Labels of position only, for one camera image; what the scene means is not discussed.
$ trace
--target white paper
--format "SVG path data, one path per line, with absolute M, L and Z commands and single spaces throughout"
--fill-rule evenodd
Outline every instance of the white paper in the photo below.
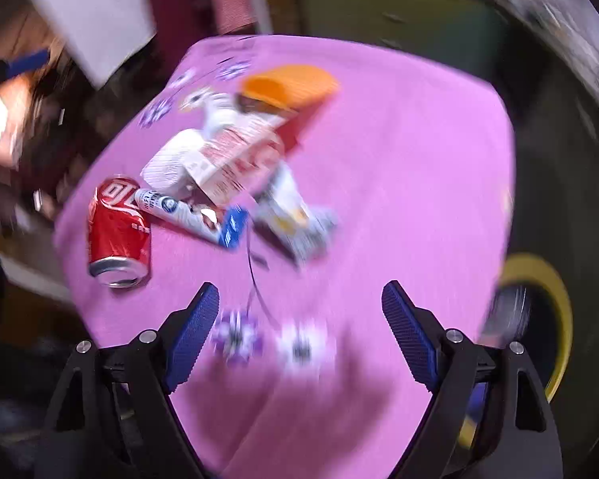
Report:
M 155 35 L 147 0 L 32 0 L 100 88 Z
M 184 169 L 183 159 L 196 153 L 204 139 L 196 129 L 184 129 L 169 140 L 142 169 L 141 176 L 156 191 L 178 200 L 190 197 L 192 178 Z

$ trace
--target white flower pattern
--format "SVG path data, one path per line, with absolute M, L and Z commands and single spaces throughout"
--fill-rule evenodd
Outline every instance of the white flower pattern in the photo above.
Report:
M 175 79 L 173 79 L 173 81 L 169 85 L 169 88 L 180 88 L 180 86 L 185 85 L 189 81 L 189 79 L 191 79 L 194 75 L 195 70 L 190 68 L 186 72 L 182 73 L 182 75 L 179 75 Z
M 205 86 L 196 90 L 195 92 L 191 92 L 185 98 L 182 99 L 182 104 L 180 104 L 181 111 L 191 111 L 194 108 L 201 107 L 206 99 L 212 95 L 212 90 L 210 86 Z
M 285 325 L 277 349 L 284 368 L 292 373 L 319 374 L 322 366 L 335 358 L 335 345 L 328 340 L 326 328 L 314 322 Z

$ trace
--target screw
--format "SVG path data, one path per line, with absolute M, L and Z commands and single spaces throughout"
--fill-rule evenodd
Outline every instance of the screw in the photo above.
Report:
M 77 346 L 75 346 L 75 350 L 78 353 L 86 353 L 90 349 L 91 349 L 91 342 L 89 342 L 88 340 L 83 340 Z
M 449 339 L 453 344 L 458 344 L 464 340 L 464 335 L 458 329 L 449 329 L 446 332 L 446 338 Z
M 508 347 L 514 354 L 522 354 L 524 352 L 524 346 L 521 344 L 521 342 L 517 342 L 516 340 L 510 342 Z
M 143 344 L 150 344 L 156 338 L 158 338 L 158 334 L 152 329 L 147 329 L 146 331 L 142 331 L 140 333 L 140 342 Z

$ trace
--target can lid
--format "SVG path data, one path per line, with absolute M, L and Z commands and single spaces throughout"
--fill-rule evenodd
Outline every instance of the can lid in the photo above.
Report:
M 110 288 L 130 288 L 146 277 L 149 269 L 129 257 L 105 257 L 91 263 L 89 273 Z

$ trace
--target black cable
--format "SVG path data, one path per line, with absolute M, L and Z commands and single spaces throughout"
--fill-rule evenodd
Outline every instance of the black cable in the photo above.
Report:
M 253 273 L 253 263 L 251 261 L 251 230 L 252 230 L 252 228 L 253 227 L 251 224 L 246 229 L 246 253 L 248 254 L 248 269 L 251 272 L 251 281 L 253 281 L 253 288 L 256 291 L 257 300 L 259 301 L 260 306 L 262 306 L 262 311 L 264 312 L 264 315 L 266 316 L 266 318 L 269 321 L 269 323 L 271 324 L 271 326 L 273 326 L 273 328 L 275 328 L 279 331 L 282 327 L 280 326 L 280 323 L 278 323 L 275 320 L 275 318 L 271 315 L 270 310 L 266 306 L 266 303 L 264 302 L 264 298 L 262 297 L 262 294 L 259 291 L 259 287 L 257 287 L 256 276 Z
M 248 314 L 251 312 L 251 303 L 253 302 L 253 297 L 256 293 L 256 289 L 254 287 L 251 287 L 251 291 L 249 291 L 248 293 L 248 299 L 246 300 L 246 315 L 248 316 Z

